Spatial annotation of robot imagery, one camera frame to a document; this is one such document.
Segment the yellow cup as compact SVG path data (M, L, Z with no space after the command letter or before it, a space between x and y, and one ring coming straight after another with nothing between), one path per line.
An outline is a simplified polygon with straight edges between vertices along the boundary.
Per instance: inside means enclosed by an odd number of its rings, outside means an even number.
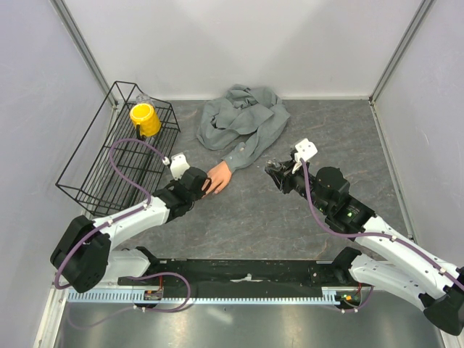
M155 108L148 103L136 104L130 110L130 119L136 129L136 138L144 140L156 135L161 128Z

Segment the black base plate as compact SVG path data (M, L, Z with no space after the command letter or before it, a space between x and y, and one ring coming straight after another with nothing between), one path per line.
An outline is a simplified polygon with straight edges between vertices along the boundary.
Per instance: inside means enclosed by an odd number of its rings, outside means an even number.
M315 260L159 259L145 272L177 273L195 299L319 297L323 287L357 288L346 267Z

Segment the grey shirt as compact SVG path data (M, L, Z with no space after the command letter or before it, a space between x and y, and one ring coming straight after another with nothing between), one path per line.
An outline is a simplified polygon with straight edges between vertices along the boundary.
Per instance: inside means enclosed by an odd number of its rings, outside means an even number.
M233 173L250 166L283 133L291 115L281 98L268 87L234 85L224 96L204 105L196 137L212 151L223 150L238 137L223 161Z

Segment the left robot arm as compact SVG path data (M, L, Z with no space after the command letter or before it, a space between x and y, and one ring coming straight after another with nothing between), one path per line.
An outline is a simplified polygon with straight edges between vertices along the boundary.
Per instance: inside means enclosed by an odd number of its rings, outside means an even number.
M143 285L156 282L160 273L152 263L154 256L142 247L125 252L114 248L149 228L185 215L203 197L208 180L206 172L190 167L149 200L95 220L84 215L74 218L50 256L50 263L57 269L55 286L66 287L59 283L61 277L78 293L119 277L135 277Z

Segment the mannequin hand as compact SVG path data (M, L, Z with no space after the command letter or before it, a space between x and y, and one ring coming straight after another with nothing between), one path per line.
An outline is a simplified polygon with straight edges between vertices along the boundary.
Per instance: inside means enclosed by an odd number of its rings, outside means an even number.
M208 172L210 185L204 184L205 196L208 194L219 194L230 182L232 172L225 161L222 161Z

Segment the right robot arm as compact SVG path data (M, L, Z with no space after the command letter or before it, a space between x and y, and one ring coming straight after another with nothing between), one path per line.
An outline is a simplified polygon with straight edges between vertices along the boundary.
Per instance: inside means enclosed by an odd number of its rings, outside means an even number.
M332 267L335 282L366 283L408 301L440 330L458 336L463 331L463 269L427 252L395 231L374 210L354 198L350 183L336 167L322 167L316 175L307 164L294 160L269 161L265 172L278 189L295 191L305 198L312 216L324 215L318 225L325 231L349 239L388 263L378 265L356 252L352 260Z

